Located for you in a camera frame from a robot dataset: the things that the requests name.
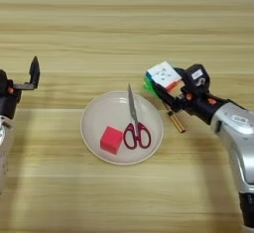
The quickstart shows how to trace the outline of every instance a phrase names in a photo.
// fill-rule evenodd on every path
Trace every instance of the red cube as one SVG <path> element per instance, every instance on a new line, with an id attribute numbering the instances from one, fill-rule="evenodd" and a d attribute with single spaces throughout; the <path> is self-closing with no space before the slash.
<path id="1" fill-rule="evenodd" d="M 100 148 L 116 155 L 122 139 L 123 133 L 121 131 L 108 126 L 100 139 Z"/>

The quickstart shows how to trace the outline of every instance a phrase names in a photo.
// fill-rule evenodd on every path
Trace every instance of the wooden table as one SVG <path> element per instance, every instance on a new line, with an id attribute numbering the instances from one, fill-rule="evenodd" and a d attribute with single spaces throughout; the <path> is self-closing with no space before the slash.
<path id="1" fill-rule="evenodd" d="M 24 92 L 0 200 L 0 232 L 240 232 L 225 149 L 195 117 L 180 135 L 142 89 L 163 60 L 202 62 L 212 92 L 254 110 L 254 0 L 0 0 L 0 62 L 23 82 L 38 56 L 40 89 Z M 94 97 L 133 89 L 164 121 L 160 150 L 116 167 L 83 144 Z"/>

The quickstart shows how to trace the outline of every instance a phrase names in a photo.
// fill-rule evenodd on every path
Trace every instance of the white plate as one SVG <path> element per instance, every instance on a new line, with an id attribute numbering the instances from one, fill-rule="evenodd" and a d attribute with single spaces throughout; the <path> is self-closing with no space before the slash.
<path id="1" fill-rule="evenodd" d="M 164 127 L 157 109 L 145 98 L 135 94 L 135 106 L 139 122 L 150 131 L 150 148 L 129 150 L 122 142 L 117 155 L 100 149 L 100 138 L 107 126 L 124 132 L 132 118 L 130 115 L 128 93 L 110 92 L 93 99 L 84 110 L 80 130 L 84 143 L 98 158 L 115 165 L 133 165 L 150 158 L 159 148 L 164 135 Z"/>

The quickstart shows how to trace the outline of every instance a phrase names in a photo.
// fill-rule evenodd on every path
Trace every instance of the rubik's cube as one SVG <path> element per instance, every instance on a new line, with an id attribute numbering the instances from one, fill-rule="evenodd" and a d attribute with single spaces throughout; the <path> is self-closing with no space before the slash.
<path id="1" fill-rule="evenodd" d="M 152 82 L 160 84 L 170 93 L 182 80 L 179 74 L 166 61 L 148 69 L 144 79 L 144 88 L 153 95 L 157 94 L 153 89 Z"/>

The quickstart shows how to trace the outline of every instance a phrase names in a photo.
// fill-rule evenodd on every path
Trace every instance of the scissors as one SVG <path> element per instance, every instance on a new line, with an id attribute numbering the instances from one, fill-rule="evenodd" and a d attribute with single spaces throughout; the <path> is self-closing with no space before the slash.
<path id="1" fill-rule="evenodd" d="M 130 150 L 135 150 L 138 147 L 138 145 L 142 149 L 148 149 L 150 147 L 151 141 L 152 141 L 151 134 L 150 134 L 149 130 L 142 123 L 140 123 L 138 121 L 137 112 L 136 112 L 136 108 L 134 105 L 134 97 L 133 97 L 133 93 L 132 93 L 130 84 L 128 86 L 128 98 L 129 98 L 130 113 L 131 113 L 131 116 L 135 122 L 135 126 L 132 123 L 130 123 L 126 127 L 124 134 L 123 134 L 124 144 Z M 143 142 L 142 142 L 142 131 L 145 132 L 148 136 L 148 144 L 143 144 Z M 127 142 L 126 138 L 127 138 L 128 132 L 130 132 L 132 135 L 133 146 L 130 146 Z"/>

